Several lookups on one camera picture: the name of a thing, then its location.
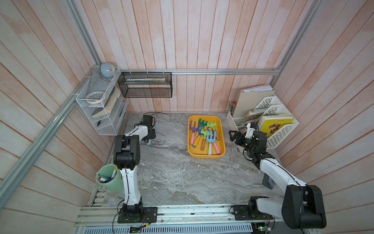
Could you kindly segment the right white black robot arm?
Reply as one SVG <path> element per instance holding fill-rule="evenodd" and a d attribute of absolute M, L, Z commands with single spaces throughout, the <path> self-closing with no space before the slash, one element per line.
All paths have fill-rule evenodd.
<path fill-rule="evenodd" d="M 251 130 L 249 136 L 239 131 L 229 131 L 230 140 L 243 147 L 245 159 L 264 172 L 263 184 L 272 188 L 278 185 L 284 192 L 282 202 L 268 197 L 253 196 L 248 205 L 235 205 L 237 220 L 278 217 L 291 229 L 323 229 L 327 225 L 322 192 L 315 185 L 308 185 L 296 178 L 266 151 L 267 136 Z"/>

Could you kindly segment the light blue hand rake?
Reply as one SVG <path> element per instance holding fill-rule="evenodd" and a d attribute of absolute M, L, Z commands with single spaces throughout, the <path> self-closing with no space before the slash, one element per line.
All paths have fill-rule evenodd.
<path fill-rule="evenodd" d="M 148 146 L 151 145 L 151 140 L 156 138 L 156 132 L 153 126 L 148 127 L 148 135 L 146 137 L 145 142 L 147 143 Z"/>
<path fill-rule="evenodd" d="M 212 155 L 212 144 L 214 142 L 214 139 L 216 138 L 216 132 L 215 131 L 209 131 L 206 141 L 209 143 L 208 147 L 208 155 Z"/>

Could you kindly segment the yellow plastic storage box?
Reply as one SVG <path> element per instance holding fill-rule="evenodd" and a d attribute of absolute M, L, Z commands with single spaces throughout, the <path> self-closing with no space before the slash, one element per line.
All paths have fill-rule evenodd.
<path fill-rule="evenodd" d="M 219 159 L 226 153 L 221 120 L 194 115 L 188 119 L 188 152 L 195 159 Z"/>

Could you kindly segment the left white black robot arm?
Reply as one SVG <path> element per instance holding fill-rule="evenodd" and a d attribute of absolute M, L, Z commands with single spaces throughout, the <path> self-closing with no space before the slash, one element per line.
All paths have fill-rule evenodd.
<path fill-rule="evenodd" d="M 118 211 L 118 223 L 140 223 L 142 226 L 157 221 L 157 207 L 144 207 L 138 188 L 137 169 L 140 163 L 140 143 L 156 138 L 154 117 L 145 114 L 134 129 L 117 135 L 114 147 L 114 164 L 122 176 L 125 198 Z"/>

